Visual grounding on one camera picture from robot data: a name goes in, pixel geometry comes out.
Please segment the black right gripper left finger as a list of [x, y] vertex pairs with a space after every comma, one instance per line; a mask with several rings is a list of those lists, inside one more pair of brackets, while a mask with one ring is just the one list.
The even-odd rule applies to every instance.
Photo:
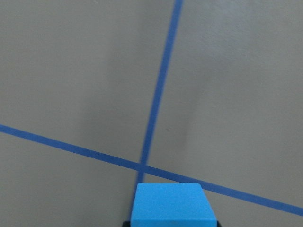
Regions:
[[130, 221], [124, 221], [122, 224], [122, 227], [130, 227], [130, 226], [131, 226]]

